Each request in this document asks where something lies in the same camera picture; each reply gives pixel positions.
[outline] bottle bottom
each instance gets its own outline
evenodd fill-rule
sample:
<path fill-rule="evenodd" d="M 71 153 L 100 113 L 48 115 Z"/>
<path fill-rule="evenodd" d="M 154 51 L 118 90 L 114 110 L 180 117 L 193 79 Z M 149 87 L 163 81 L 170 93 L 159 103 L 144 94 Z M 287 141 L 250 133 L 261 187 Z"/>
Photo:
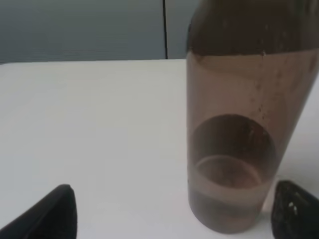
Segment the bottle bottom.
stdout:
<path fill-rule="evenodd" d="M 262 186 L 254 168 L 240 159 L 215 155 L 202 159 L 196 169 L 211 182 L 229 192 L 238 189 L 254 190 Z M 189 185 L 189 204 L 198 218 L 208 228 L 223 234 L 234 234 L 254 225 L 263 199 L 251 204 L 227 203 L 228 198 L 210 197 Z"/>

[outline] gray wall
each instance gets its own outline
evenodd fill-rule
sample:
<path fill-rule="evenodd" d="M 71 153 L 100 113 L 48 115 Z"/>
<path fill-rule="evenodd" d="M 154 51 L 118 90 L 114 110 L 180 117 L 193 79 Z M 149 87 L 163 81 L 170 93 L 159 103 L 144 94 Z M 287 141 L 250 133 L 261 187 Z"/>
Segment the gray wall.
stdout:
<path fill-rule="evenodd" d="M 164 59 L 162 0 L 0 0 L 0 63 Z"/>
<path fill-rule="evenodd" d="M 165 1 L 168 58 L 185 58 L 188 26 L 200 0 Z"/>

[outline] brown glass bottle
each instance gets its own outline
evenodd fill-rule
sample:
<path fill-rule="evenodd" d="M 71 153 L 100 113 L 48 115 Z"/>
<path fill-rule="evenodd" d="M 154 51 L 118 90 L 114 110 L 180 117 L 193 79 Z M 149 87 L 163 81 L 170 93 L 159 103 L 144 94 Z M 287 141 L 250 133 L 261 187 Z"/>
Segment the brown glass bottle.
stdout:
<path fill-rule="evenodd" d="M 319 0 L 204 0 L 187 42 L 189 203 L 253 225 L 317 77 Z"/>

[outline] white table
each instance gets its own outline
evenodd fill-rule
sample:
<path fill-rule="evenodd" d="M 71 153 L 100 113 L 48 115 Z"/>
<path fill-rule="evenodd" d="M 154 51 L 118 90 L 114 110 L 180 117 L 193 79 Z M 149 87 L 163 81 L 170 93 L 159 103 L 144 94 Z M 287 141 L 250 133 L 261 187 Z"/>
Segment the white table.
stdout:
<path fill-rule="evenodd" d="M 79 239 L 220 235 L 187 202 L 184 60 L 0 66 L 0 228 L 71 184 Z M 279 174 L 319 196 L 319 84 Z"/>

